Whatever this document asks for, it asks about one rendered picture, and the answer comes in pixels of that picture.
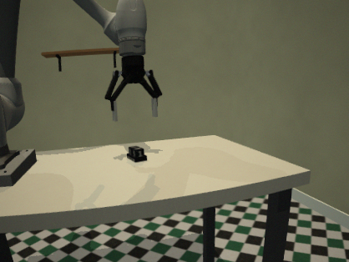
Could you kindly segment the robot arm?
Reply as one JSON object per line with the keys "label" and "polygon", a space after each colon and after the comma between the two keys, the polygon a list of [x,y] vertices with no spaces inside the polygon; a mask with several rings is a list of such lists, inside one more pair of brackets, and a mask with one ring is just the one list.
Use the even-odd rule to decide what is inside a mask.
{"label": "robot arm", "polygon": [[[103,27],[104,34],[119,46],[120,56],[145,55],[147,17],[143,0],[119,0],[116,15],[94,0],[73,1]],[[0,0],[0,169],[20,154],[19,150],[9,150],[6,135],[25,112],[22,85],[15,78],[20,2]]]}

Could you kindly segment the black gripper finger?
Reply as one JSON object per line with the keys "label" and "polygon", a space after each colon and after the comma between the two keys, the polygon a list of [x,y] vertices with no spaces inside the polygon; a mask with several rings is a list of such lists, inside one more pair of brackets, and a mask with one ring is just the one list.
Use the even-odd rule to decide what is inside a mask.
{"label": "black gripper finger", "polygon": [[[148,77],[148,80],[152,86],[152,88],[149,86],[147,81],[144,79],[141,73],[137,73],[137,76],[141,80],[140,84],[145,88],[145,90],[149,93],[149,95],[152,97],[151,103],[152,103],[152,117],[158,117],[158,97],[162,96],[162,92],[159,88],[159,85],[157,84],[153,70],[145,71],[145,75]],[[156,91],[155,91],[156,90]]]}
{"label": "black gripper finger", "polygon": [[[121,71],[113,71],[113,78],[111,80],[111,83],[109,85],[108,91],[105,95],[105,99],[109,100],[111,102],[111,110],[113,113],[113,121],[118,121],[118,115],[117,115],[117,102],[115,101],[116,98],[120,95],[124,87],[128,84],[129,80],[134,76],[133,73],[130,73],[129,76],[124,80],[122,80],[121,84],[118,86],[118,88],[115,90],[114,94],[112,95],[112,92],[114,91],[114,87],[118,81],[118,78],[120,75],[123,75]],[[112,97],[111,97],[112,95]]]}

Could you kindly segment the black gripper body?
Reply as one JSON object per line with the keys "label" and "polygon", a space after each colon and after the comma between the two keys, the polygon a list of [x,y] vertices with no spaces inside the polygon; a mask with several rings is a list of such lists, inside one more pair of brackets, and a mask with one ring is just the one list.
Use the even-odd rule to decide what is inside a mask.
{"label": "black gripper body", "polygon": [[131,55],[122,57],[122,77],[124,80],[133,73],[134,76],[129,80],[128,83],[140,83],[141,80],[137,76],[137,73],[145,75],[144,71],[144,57],[140,55]]}

